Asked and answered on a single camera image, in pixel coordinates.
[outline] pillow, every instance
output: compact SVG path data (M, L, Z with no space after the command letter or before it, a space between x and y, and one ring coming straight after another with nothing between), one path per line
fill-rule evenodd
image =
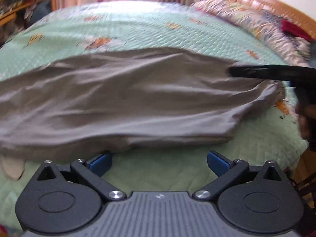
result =
M282 27L285 26L284 22L289 22L291 25L298 27L293 23L293 20L290 18L287 18L287 17L274 15L265 9L262 9L260 12L263 14L263 16L268 21L273 23L280 31L282 31L286 35L286 37L293 43L293 45L294 45L295 49L297 50L297 52L299 53L299 55L301 55L306 61L308 61L310 58L310 55L311 55L310 54L310 42L308 42L306 39L304 39L302 37L297 37L297 36L293 35L293 33L284 32L282 29ZM304 36L308 36L309 38L311 38L307 33L305 33L304 30L301 29L301 31L303 31Z
M274 50L288 64L308 66L291 40L280 30L279 25L271 22L260 11L228 0L203 0L192 4L192 6L242 27Z

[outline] gray ridged plate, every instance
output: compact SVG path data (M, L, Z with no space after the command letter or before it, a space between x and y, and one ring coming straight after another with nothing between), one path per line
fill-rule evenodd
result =
M38 237L26 232L23 237ZM111 202L102 216L73 237L231 237L250 236L226 224L214 205L191 199L187 192L133 192ZM282 237L298 237L294 232Z

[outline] gray cloth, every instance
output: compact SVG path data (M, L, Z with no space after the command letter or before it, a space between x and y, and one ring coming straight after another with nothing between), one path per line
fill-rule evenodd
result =
M0 82L1 152L26 159L228 141L278 83L230 78L235 61L176 48L56 61Z

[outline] floral pillowcase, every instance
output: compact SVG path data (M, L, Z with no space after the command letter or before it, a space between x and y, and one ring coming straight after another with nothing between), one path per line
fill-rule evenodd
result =
M246 5L228 0L202 0L192 6L242 27L274 50L288 64L308 66L302 56L303 54L308 56L308 53L298 52L307 44L303 44L300 39L289 38L282 32L281 20L284 19L283 17L270 14L266 10L255 11Z

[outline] mint green quilt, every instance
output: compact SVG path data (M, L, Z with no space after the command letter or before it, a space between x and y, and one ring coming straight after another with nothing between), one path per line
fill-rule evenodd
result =
M15 36L0 49L0 79L70 56L162 46L252 63L285 64L242 29L193 8L139 1L108 2L55 11ZM284 169L297 161L307 145L299 136L294 118L283 116L272 107L257 118L244 120L234 139L220 145L134 149L115 154L113 166L103 178L127 193L192 192L215 179L206 164L209 150L252 165L275 160ZM14 205L38 166L27 162L17 182L0 173L0 224L20 227Z

